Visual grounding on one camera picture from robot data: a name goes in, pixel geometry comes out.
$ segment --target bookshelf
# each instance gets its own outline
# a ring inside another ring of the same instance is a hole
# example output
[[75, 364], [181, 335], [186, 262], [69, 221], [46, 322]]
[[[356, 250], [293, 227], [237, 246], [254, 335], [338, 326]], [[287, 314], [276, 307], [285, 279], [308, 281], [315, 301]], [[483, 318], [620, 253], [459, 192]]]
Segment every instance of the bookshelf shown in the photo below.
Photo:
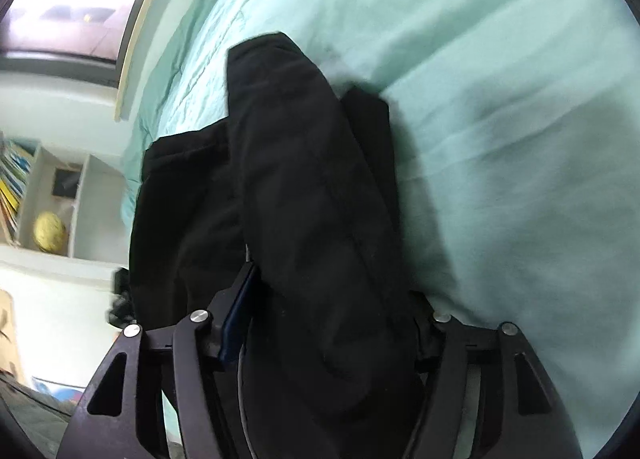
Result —
[[[8, 239], [7, 233], [0, 230], [0, 254], [4, 246], [20, 250], [19, 261], [38, 255], [49, 261], [94, 261], [112, 267], [126, 266], [129, 234], [120, 218], [125, 179], [113, 162], [97, 154], [43, 145], [38, 140], [11, 139], [33, 153], [33, 163], [20, 199], [13, 239], [11, 236]], [[52, 194], [58, 168], [80, 172], [75, 198]], [[55, 255], [42, 252], [33, 239], [34, 222], [45, 211], [58, 215], [68, 233], [65, 247]]]

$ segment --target wooden board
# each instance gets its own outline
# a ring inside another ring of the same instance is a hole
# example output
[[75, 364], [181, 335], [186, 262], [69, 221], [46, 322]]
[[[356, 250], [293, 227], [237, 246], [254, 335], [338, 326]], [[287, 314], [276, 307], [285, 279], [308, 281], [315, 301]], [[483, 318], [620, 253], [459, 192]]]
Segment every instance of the wooden board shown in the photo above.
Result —
[[14, 302], [7, 292], [0, 289], [0, 369], [12, 374], [24, 384], [18, 346], [15, 341]]

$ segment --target yellow ball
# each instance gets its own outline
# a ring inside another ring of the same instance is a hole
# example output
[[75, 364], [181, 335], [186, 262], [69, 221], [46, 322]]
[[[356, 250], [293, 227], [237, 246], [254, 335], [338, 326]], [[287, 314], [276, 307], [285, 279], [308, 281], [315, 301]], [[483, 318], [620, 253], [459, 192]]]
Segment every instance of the yellow ball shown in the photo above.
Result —
[[53, 212], [42, 212], [33, 224], [33, 240], [42, 251], [60, 253], [66, 242], [66, 228]]

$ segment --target window glass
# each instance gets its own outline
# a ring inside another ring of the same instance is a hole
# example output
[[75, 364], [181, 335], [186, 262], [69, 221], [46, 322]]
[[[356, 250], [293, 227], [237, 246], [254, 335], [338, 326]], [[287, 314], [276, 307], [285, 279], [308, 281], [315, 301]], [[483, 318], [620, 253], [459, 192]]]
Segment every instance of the window glass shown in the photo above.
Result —
[[0, 30], [5, 51], [115, 61], [135, 0], [14, 0]]

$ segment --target black fabric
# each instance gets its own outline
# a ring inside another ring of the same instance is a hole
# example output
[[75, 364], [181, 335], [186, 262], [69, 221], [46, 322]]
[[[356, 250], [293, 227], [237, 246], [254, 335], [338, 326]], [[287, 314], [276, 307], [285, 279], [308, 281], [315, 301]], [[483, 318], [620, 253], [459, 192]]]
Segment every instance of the black fabric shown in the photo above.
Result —
[[[244, 400], [260, 459], [397, 458], [422, 400], [398, 236], [388, 107], [338, 102], [284, 35], [232, 49], [230, 117], [145, 154], [130, 252], [137, 321], [206, 307], [244, 261], [270, 293]], [[241, 458], [235, 372], [216, 373]], [[163, 388], [174, 403], [169, 364]]]
[[370, 149], [282, 34], [231, 49], [227, 87], [242, 230], [272, 291], [246, 353], [254, 448], [261, 459], [398, 458], [422, 386], [410, 282]]

